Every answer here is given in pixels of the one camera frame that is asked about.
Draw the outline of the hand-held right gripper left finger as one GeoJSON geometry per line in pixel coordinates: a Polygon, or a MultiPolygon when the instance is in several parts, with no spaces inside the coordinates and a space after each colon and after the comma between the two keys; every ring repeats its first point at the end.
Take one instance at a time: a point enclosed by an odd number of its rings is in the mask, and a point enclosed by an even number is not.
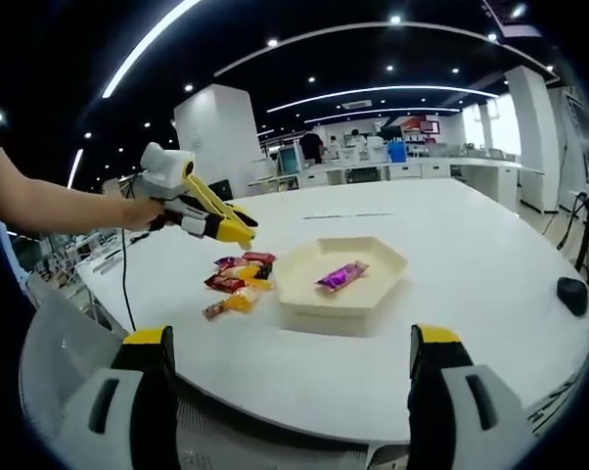
{"type": "Polygon", "coordinates": [[[125,337],[65,408],[68,469],[178,469],[178,397],[169,325],[125,337]]]}

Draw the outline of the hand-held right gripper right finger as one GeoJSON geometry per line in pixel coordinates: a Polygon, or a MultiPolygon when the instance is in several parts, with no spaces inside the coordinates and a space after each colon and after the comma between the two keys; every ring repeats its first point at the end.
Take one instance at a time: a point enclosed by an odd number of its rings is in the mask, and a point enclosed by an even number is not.
{"type": "Polygon", "coordinates": [[[410,469],[513,469],[533,445],[521,400],[452,331],[411,327],[410,469]]]}

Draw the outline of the person's left hand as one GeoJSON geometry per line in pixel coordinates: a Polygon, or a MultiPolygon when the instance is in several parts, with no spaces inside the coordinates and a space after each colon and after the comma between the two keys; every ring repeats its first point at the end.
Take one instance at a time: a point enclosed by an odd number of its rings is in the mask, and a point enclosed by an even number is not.
{"type": "Polygon", "coordinates": [[[113,200],[113,227],[141,231],[163,214],[163,205],[154,199],[113,200]]]}

